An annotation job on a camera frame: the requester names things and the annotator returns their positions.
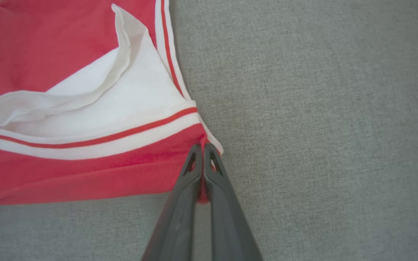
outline folded fabric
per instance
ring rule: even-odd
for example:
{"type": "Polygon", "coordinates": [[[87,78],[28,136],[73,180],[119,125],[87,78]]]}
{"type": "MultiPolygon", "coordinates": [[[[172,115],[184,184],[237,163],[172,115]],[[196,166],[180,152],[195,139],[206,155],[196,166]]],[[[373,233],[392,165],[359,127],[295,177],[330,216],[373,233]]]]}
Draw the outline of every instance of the folded fabric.
{"type": "Polygon", "coordinates": [[[193,144],[223,152],[184,86],[168,1],[114,2],[0,2],[0,204],[165,192],[193,144]]]}

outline red stripe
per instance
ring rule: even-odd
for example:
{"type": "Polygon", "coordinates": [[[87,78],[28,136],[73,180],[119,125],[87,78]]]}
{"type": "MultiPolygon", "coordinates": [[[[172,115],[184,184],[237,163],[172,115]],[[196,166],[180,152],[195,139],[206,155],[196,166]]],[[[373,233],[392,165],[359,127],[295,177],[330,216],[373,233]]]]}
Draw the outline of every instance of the red stripe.
{"type": "Polygon", "coordinates": [[[180,94],[183,96],[181,92],[181,88],[179,85],[179,81],[177,80],[177,75],[175,73],[174,64],[172,63],[171,58],[171,47],[169,46],[169,34],[167,33],[167,23],[165,21],[165,8],[164,8],[165,0],[161,1],[161,16],[162,16],[162,29],[164,31],[164,42],[165,42],[165,52],[167,54],[167,61],[169,61],[169,67],[171,69],[172,79],[174,81],[175,86],[179,90],[180,94]]]}
{"type": "Polygon", "coordinates": [[[155,128],[155,127],[159,127],[165,124],[168,124],[170,122],[173,122],[174,120],[177,120],[185,115],[191,114],[191,113],[195,113],[198,110],[196,109],[196,107],[191,107],[191,108],[187,108],[187,109],[183,109],[179,112],[177,112],[176,114],[162,119],[162,120],[158,120],[155,122],[151,122],[139,127],[135,127],[133,129],[128,129],[125,130],[123,132],[119,132],[116,134],[112,134],[106,137],[100,137],[97,139],[92,139],[92,140],[87,140],[87,141],[80,141],[80,142],[72,142],[72,143],[65,143],[65,144],[39,144],[39,143],[32,143],[32,142],[26,142],[26,141],[22,141],[22,140],[18,140],[18,139],[14,139],[11,137],[7,137],[7,136],[3,136],[0,135],[0,139],[2,140],[7,140],[7,141],[12,141],[12,142],[16,142],[19,144],[23,144],[26,146],[30,146],[30,147],[36,147],[36,148],[49,148],[49,149],[67,149],[67,148],[75,148],[75,147],[84,147],[84,146],[91,146],[91,145],[96,145],[96,144],[101,144],[104,142],[109,142],[109,141],[113,141],[113,140],[117,140],[117,139],[121,139],[123,137],[127,137],[133,134],[137,134],[140,132],[144,132],[147,131],[149,129],[155,128]]]}

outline gray fabric surface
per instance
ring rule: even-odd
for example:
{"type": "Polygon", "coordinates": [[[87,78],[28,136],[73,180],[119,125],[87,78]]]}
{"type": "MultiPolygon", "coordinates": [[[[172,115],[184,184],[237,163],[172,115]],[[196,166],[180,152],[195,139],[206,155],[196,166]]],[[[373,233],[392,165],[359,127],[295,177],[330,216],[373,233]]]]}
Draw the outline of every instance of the gray fabric surface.
{"type": "MultiPolygon", "coordinates": [[[[174,0],[265,260],[418,260],[418,1],[174,0]]],[[[0,206],[0,260],[139,260],[165,195],[0,206]]],[[[210,260],[209,206],[195,260],[210,260]]]]}

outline clothing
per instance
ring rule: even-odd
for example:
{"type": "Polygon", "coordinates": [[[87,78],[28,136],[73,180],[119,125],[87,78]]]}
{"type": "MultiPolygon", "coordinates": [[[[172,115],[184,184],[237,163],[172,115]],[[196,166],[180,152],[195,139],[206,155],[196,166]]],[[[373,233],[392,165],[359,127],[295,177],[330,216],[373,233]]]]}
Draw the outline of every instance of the clothing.
{"type": "Polygon", "coordinates": [[[114,2],[0,3],[0,204],[165,192],[193,144],[222,152],[184,86],[168,2],[114,2]]]}

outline white stripe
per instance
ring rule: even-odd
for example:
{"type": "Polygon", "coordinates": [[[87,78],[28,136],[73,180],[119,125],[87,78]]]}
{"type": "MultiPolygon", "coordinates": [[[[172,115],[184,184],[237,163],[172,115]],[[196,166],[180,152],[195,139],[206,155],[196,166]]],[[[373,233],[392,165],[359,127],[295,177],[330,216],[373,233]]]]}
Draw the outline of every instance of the white stripe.
{"type": "MultiPolygon", "coordinates": [[[[188,93],[188,90],[186,89],[183,76],[180,71],[179,63],[176,58],[176,51],[175,51],[175,43],[174,43],[174,33],[172,30],[172,22],[171,22],[171,15],[169,12],[169,0],[164,0],[164,14],[165,14],[165,21],[167,25],[167,35],[169,36],[169,49],[171,52],[171,59],[172,63],[174,65],[174,71],[177,77],[177,81],[179,82],[181,92],[183,93],[183,96],[187,100],[191,100],[191,97],[188,93]]],[[[156,13],[155,13],[155,30],[156,30],[156,44],[157,44],[157,51],[159,55],[161,56],[161,59],[166,65],[167,70],[169,71],[169,75],[171,76],[170,69],[169,69],[169,63],[167,62],[167,53],[165,51],[165,43],[164,43],[164,31],[163,31],[163,24],[162,24],[162,18],[161,18],[161,0],[156,0],[156,13]]],[[[201,123],[204,127],[204,130],[206,131],[206,134],[208,136],[208,140],[214,144],[214,146],[219,150],[220,154],[222,155],[224,153],[224,148],[222,147],[222,144],[212,135],[209,128],[206,126],[204,121],[201,119],[201,123]]]]}
{"type": "Polygon", "coordinates": [[[149,129],[146,132],[140,132],[131,136],[101,144],[68,149],[35,148],[0,139],[0,150],[17,152],[20,154],[41,158],[63,160],[99,158],[136,150],[138,148],[170,137],[188,127],[199,123],[198,114],[192,113],[172,121],[169,124],[149,129]]]}
{"type": "Polygon", "coordinates": [[[39,137],[39,136],[29,136],[24,135],[18,132],[11,132],[6,129],[0,129],[0,135],[11,137],[20,141],[36,143],[36,144],[66,144],[72,142],[81,142],[81,141],[88,141],[93,140],[101,137],[106,137],[109,135],[113,135],[119,132],[126,131],[128,129],[133,129],[139,126],[143,126],[145,124],[149,124],[152,122],[156,122],[158,120],[162,120],[168,118],[177,112],[187,109],[196,107],[196,103],[194,101],[184,102],[172,108],[162,108],[155,111],[141,112],[139,115],[131,115],[130,120],[123,121],[122,124],[117,123],[112,126],[105,126],[103,129],[97,130],[90,130],[89,132],[85,132],[81,135],[76,136],[64,136],[64,137],[39,137]]]}

